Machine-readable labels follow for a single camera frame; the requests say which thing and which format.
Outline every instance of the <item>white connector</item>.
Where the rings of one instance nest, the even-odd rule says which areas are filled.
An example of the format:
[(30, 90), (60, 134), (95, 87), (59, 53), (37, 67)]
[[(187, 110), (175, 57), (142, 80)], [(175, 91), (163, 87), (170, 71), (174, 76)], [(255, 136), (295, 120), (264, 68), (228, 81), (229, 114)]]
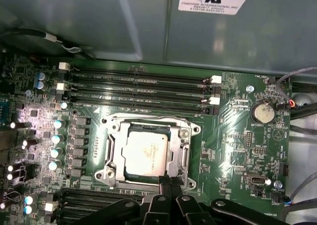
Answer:
[(53, 212), (58, 207), (58, 202), (50, 202), (45, 204), (45, 211)]
[(220, 105), (220, 98), (219, 97), (210, 97), (209, 104), (210, 105)]
[(221, 82), (222, 82), (222, 76), (220, 76), (220, 75), (213, 75), (213, 76), (211, 77), (211, 83), (212, 83), (212, 84), (221, 84)]
[(65, 90), (67, 90), (67, 86), (65, 83), (57, 83), (56, 90), (65, 91)]
[(66, 62), (60, 62), (58, 68), (60, 70), (70, 70), (70, 64)]

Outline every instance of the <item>cpu socket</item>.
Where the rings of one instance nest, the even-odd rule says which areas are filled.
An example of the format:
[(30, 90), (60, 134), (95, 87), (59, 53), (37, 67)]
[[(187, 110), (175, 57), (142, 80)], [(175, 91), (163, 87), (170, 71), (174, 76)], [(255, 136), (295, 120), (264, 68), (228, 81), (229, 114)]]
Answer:
[(95, 179), (113, 188), (158, 191), (158, 176), (182, 179), (184, 191), (196, 188), (188, 177), (191, 137), (201, 127), (184, 118), (115, 113), (102, 119), (107, 129), (105, 166)]

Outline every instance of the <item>label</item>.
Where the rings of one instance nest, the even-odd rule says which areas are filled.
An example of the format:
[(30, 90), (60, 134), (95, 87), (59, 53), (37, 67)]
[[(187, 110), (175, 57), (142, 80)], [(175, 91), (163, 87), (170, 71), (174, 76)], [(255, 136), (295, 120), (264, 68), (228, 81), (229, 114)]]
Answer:
[(235, 15), (246, 0), (179, 0), (178, 10)]

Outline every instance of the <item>motherboard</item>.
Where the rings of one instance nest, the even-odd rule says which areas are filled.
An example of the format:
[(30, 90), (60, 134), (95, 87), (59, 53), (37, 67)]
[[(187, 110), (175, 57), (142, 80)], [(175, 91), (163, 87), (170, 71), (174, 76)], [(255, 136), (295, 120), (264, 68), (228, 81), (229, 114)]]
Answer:
[(275, 76), (0, 60), (3, 224), (67, 225), (123, 198), (141, 203), (166, 174), (206, 205), (224, 198), (272, 217), (283, 208), (290, 112)]

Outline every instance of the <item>mounting screw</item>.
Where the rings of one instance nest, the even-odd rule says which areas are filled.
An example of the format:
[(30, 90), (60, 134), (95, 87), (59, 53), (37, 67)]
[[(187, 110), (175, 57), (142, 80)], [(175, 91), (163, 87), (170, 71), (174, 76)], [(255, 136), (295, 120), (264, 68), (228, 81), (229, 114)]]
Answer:
[(279, 180), (276, 180), (273, 185), (274, 185), (274, 188), (275, 188), (275, 189), (281, 189), (281, 188), (283, 188), (283, 184), (282, 184), (282, 182), (279, 181)]
[(159, 200), (159, 201), (165, 201), (166, 198), (165, 198), (164, 196), (161, 196), (161, 197), (158, 198), (158, 200)]
[(247, 88), (246, 88), (246, 91), (247, 91), (248, 93), (252, 93), (252, 92), (254, 91), (254, 86), (248, 85)]
[(182, 200), (188, 201), (188, 200), (190, 200), (190, 197), (188, 197), (188, 196), (183, 196), (183, 197), (182, 197)]
[(179, 131), (179, 136), (180, 136), (181, 138), (187, 138), (187, 137), (189, 136), (188, 130), (186, 130), (186, 129), (180, 130), (180, 131)]
[(112, 169), (107, 170), (107, 178), (109, 179), (114, 178), (114, 171)]
[(125, 206), (126, 206), (127, 208), (133, 207), (133, 205), (134, 205), (134, 204), (133, 204), (132, 202), (125, 204)]
[(217, 204), (219, 207), (222, 207), (222, 206), (225, 206), (225, 205), (226, 205), (223, 201), (217, 201), (216, 204)]

